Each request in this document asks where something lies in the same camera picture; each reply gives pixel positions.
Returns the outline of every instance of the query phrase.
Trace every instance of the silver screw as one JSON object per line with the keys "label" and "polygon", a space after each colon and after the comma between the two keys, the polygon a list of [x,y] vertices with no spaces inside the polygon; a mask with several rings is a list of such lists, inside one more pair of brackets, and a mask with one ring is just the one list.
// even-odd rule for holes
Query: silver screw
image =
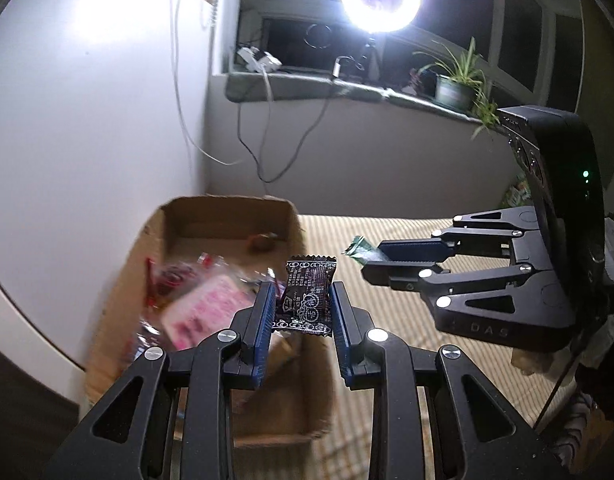
{"label": "silver screw", "polygon": [[457,346],[447,345],[442,347],[442,355],[447,359],[457,359],[462,355],[462,352]]}
{"label": "silver screw", "polygon": [[162,348],[159,346],[152,346],[151,348],[147,348],[145,350],[145,359],[147,361],[156,361],[160,359],[163,354],[164,352],[162,351]]}
{"label": "silver screw", "polygon": [[229,341],[233,341],[238,337],[233,330],[223,330],[222,332],[218,332],[218,341],[222,341],[223,343],[228,343]]}
{"label": "silver screw", "polygon": [[447,308],[452,303],[452,298],[449,296],[441,296],[436,300],[436,306],[439,308]]}
{"label": "silver screw", "polygon": [[389,333],[385,332],[381,328],[372,328],[369,330],[369,332],[367,332],[367,337],[372,341],[380,343],[387,340]]}

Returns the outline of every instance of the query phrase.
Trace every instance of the zebra-striped fabric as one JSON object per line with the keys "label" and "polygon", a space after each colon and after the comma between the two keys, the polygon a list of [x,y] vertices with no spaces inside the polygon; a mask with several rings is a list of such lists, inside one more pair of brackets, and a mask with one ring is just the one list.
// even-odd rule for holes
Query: zebra-striped fabric
{"label": "zebra-striped fabric", "polygon": [[[301,216],[309,254],[336,256],[355,235],[367,237],[373,244],[385,239],[429,238],[435,229],[445,228],[450,220],[404,220]],[[453,272],[505,266],[495,258],[457,256],[443,266]],[[350,301],[372,315],[377,327],[401,337],[408,344],[437,350],[453,343],[462,348],[502,394],[529,423],[533,423],[547,399],[552,384],[534,375],[526,377],[510,365],[511,349],[464,339],[438,332],[427,307],[417,294],[397,292],[386,287],[371,286],[360,275],[360,265],[345,256],[338,257],[335,280],[344,282]],[[329,357],[332,369],[338,369],[333,346]],[[246,480],[365,480],[369,471],[372,434],[373,394],[352,392],[336,381],[336,404],[329,434],[311,445],[285,448],[236,450],[234,464],[238,478]],[[565,397],[563,389],[554,406]],[[433,475],[431,438],[428,418],[422,403],[427,478]]]}

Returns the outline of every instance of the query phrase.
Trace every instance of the green snack bag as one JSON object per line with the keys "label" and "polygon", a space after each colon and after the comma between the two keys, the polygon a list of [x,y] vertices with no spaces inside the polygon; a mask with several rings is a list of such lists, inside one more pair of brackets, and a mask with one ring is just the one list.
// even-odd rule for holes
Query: green snack bag
{"label": "green snack bag", "polygon": [[365,265],[368,262],[389,261],[388,257],[381,250],[374,247],[364,236],[355,237],[351,245],[343,251],[343,254],[353,258],[361,265]]}

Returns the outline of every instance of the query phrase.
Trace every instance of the triangular cutout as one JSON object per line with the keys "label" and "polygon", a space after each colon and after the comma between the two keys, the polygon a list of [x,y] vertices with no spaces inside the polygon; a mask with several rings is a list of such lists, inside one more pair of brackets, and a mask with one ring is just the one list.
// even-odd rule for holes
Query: triangular cutout
{"label": "triangular cutout", "polygon": [[514,425],[473,377],[465,375],[462,378],[462,386],[465,389],[471,419],[479,441],[491,442],[514,433],[516,430]]}
{"label": "triangular cutout", "polygon": [[471,215],[474,220],[500,220],[503,214],[500,211],[494,211],[492,213],[482,213],[479,215]]}
{"label": "triangular cutout", "polygon": [[98,418],[92,428],[94,436],[113,440],[118,444],[127,442],[141,389],[142,377],[133,378]]}

